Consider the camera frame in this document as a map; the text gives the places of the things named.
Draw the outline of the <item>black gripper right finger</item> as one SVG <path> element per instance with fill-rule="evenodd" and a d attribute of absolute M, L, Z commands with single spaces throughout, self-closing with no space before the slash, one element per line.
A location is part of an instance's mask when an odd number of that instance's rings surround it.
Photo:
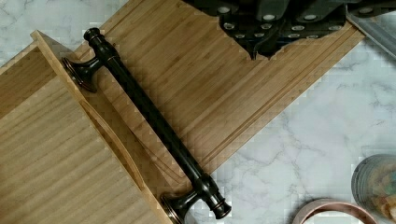
<path fill-rule="evenodd" d="M 371 18 L 395 10 L 395 0 L 257 0 L 255 54 L 270 58 L 300 38 L 315 39 L 343 28 L 347 14 Z"/>

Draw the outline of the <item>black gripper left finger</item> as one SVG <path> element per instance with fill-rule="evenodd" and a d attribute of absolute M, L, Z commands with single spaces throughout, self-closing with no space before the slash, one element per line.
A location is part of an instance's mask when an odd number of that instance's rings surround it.
<path fill-rule="evenodd" d="M 271 58 L 287 40 L 287 0 L 183 0 L 208 16 L 217 17 L 224 33 L 243 48 L 251 60 Z"/>

